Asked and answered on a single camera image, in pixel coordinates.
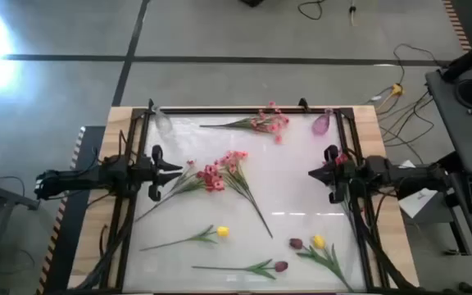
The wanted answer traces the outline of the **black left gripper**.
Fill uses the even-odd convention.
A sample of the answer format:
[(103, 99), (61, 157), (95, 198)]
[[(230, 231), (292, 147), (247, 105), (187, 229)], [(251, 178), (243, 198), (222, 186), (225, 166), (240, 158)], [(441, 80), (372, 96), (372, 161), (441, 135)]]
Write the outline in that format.
[[(137, 181), (139, 183), (150, 182), (148, 189), (148, 197), (154, 202), (161, 200), (161, 192), (159, 190), (159, 162), (162, 159), (163, 151), (160, 145), (152, 147), (152, 155), (150, 157), (142, 155), (137, 164)], [(161, 169), (163, 171), (181, 170), (182, 166), (170, 164), (165, 160), (161, 161)], [(168, 173), (162, 175), (162, 185), (165, 186), (171, 180), (179, 178), (180, 172)]]

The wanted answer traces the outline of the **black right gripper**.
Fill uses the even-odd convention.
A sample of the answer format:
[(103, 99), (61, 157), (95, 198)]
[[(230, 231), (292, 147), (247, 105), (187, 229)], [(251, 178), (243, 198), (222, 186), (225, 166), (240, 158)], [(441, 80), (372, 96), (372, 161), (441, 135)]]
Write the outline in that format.
[[(329, 186), (333, 186), (334, 190), (329, 194), (329, 201), (337, 204), (345, 201), (348, 191), (348, 183), (356, 173), (356, 163), (345, 153), (339, 153), (335, 145), (330, 145), (324, 151), (326, 165), (330, 169)], [(311, 170), (308, 175), (313, 179), (317, 179), (323, 184), (328, 184), (326, 177), (321, 177), (328, 172), (325, 166)]]

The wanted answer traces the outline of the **clear glass vase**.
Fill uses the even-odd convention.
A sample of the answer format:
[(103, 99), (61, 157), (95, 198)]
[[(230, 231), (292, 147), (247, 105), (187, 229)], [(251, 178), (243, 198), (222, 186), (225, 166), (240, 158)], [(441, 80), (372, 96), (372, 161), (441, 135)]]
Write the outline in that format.
[(170, 117), (161, 110), (159, 106), (153, 108), (155, 113), (155, 123), (157, 129), (161, 134), (171, 133), (173, 131), (173, 124), (170, 120)]

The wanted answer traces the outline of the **purple glass vase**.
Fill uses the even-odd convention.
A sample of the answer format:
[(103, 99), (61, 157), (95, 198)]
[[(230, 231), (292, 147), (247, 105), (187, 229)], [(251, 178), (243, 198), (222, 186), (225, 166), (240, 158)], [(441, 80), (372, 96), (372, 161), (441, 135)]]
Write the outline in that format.
[(330, 108), (324, 110), (324, 113), (320, 115), (312, 124), (311, 131), (316, 136), (323, 136), (329, 130), (330, 117), (334, 111)]

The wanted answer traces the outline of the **pink flower bunch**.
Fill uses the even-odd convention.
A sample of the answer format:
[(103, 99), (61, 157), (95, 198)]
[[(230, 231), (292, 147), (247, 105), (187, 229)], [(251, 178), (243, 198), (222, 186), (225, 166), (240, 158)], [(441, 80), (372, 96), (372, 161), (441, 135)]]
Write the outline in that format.
[(258, 214), (262, 224), (265, 226), (265, 230), (267, 231), (268, 235), (270, 238), (273, 238), (274, 236), (270, 230), (270, 227), (262, 215), (261, 210), (257, 205), (256, 199), (254, 198), (247, 182), (245, 174), (243, 173), (242, 162), (245, 161), (247, 157), (247, 152), (228, 151), (224, 156), (215, 160), (215, 166), (218, 173), (223, 177), (224, 182), (236, 193), (247, 199), (252, 204), (252, 207)]
[(258, 110), (254, 116), (220, 125), (203, 125), (204, 128), (248, 129), (257, 133), (272, 134), (277, 144), (283, 142), (282, 132), (288, 128), (290, 119), (275, 102)]

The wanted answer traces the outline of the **wooden table board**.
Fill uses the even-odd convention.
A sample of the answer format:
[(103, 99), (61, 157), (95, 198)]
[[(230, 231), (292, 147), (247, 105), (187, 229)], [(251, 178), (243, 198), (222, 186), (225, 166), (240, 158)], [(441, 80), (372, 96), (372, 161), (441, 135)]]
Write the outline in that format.
[[(377, 115), (372, 106), (341, 106), (343, 115), (347, 117), (346, 137), (347, 143), (353, 144), (353, 137), (356, 137), (358, 146), (352, 150), (364, 157), (386, 154), (381, 128)], [(118, 144), (117, 135), (120, 130), (127, 130), (132, 126), (134, 131), (134, 143), (141, 140), (141, 122), (132, 123), (140, 111), (141, 107), (113, 107), (108, 115), (107, 124), (103, 128), (92, 131), (89, 126), (80, 131), (76, 151), (78, 155), (74, 157), (74, 163), (83, 162), (86, 145), (91, 143), (90, 136), (102, 131), (98, 136), (101, 144), (101, 155), (110, 156), (114, 152), (113, 146)], [(93, 268), (93, 264), (99, 259), (98, 239), (99, 230), (102, 225), (122, 225), (128, 209), (127, 200), (116, 200), (109, 196), (100, 202), (93, 204), (84, 213), (81, 223), (81, 231), (77, 235), (78, 245), (75, 250), (75, 258), (71, 264), (71, 270), (67, 274), (68, 279), (62, 283), (62, 287), (74, 288), (82, 283), (85, 277)], [(379, 217), (379, 237), (385, 252), (399, 269), (402, 275), (412, 284), (418, 286), (419, 280), (415, 263), (411, 254), (411, 246), (406, 237), (405, 222), (403, 213), (400, 211), (397, 200), (385, 198), (383, 209)]]

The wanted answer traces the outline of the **white box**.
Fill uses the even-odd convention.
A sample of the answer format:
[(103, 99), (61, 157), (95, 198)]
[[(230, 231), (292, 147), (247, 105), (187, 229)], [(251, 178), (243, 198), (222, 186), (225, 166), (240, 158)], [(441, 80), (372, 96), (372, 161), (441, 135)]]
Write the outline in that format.
[(423, 188), (399, 200), (398, 205), (414, 221), (432, 221), (442, 211), (443, 197), (439, 191)]

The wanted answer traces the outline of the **black platform with striped edge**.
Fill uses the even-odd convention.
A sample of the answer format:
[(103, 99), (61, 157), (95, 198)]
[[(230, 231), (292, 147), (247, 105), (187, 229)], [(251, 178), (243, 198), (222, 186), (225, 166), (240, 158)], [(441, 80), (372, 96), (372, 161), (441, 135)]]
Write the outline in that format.
[[(94, 153), (101, 149), (104, 132), (103, 126), (84, 126), (80, 129), (70, 163), (72, 170), (91, 164)], [(89, 192), (83, 191), (60, 200), (34, 295), (47, 295), (68, 287), (84, 221), (84, 203), (88, 199)]]

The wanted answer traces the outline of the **grey desk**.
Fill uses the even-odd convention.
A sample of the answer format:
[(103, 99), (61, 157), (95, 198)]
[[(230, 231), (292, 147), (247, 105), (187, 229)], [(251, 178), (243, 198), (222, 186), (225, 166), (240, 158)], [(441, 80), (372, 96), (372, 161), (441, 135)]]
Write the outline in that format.
[(429, 72), (425, 79), (455, 148), (442, 160), (451, 166), (449, 178), (472, 234), (472, 212), (467, 201), (468, 188), (465, 182), (465, 177), (472, 174), (472, 115), (456, 101), (454, 84), (443, 81), (437, 71)]

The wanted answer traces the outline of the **black monitor stand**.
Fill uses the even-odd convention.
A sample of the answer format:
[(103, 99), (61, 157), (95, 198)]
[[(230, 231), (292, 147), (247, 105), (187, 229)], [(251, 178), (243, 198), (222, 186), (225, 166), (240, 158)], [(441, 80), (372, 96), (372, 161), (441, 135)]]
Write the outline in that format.
[(463, 56), (454, 60), (441, 74), (446, 82), (452, 82), (472, 66), (472, 48)]

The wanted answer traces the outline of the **black aluminium table frame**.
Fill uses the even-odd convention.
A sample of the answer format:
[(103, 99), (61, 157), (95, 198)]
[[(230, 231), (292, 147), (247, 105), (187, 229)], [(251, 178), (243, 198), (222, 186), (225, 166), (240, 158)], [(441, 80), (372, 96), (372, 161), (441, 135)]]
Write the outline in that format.
[[(207, 107), (166, 110), (173, 124), (161, 134), (151, 116), (134, 117), (141, 122), (141, 140), (133, 150), (150, 152), (160, 145), (167, 161), (177, 165), (193, 158), (199, 166), (228, 150), (245, 150), (249, 158), (243, 170), (273, 238), (268, 235), (251, 204), (233, 190), (219, 194), (190, 192), (173, 197), (138, 222), (134, 219), (156, 205), (146, 188), (129, 202), (125, 219), (133, 222), (128, 238), (112, 262), (111, 277), (124, 293), (279, 293), (343, 291), (343, 283), (324, 266), (299, 257), (289, 239), (309, 245), (321, 235), (334, 244), (340, 267), (352, 288), (365, 291), (379, 284), (373, 252), (359, 244), (340, 204), (329, 201), (329, 190), (308, 172), (318, 168), (330, 144), (352, 149), (347, 143), (347, 117), (338, 107), (329, 132), (321, 138), (311, 133), (318, 107), (304, 112), (287, 109), (288, 130), (281, 144), (265, 135), (222, 128), (204, 128), (242, 119), (250, 108)], [(207, 226), (229, 227), (227, 238), (213, 236), (216, 244), (179, 243), (141, 252), (142, 248), (189, 238)], [(261, 261), (286, 261), (288, 269), (271, 274), (276, 280), (241, 270), (199, 270), (192, 266), (246, 267)]]

